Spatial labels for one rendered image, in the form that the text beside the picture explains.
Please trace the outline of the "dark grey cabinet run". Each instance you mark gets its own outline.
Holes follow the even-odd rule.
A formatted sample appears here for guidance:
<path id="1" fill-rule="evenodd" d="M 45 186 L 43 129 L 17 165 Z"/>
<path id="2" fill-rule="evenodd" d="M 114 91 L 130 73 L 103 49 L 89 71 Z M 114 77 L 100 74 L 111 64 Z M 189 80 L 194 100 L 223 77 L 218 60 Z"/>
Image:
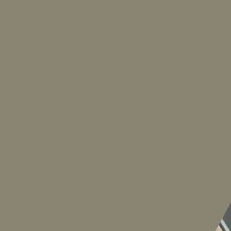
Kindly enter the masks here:
<path id="1" fill-rule="evenodd" d="M 222 217 L 219 226 L 222 231 L 231 231 L 231 204 L 227 208 L 224 216 Z"/>

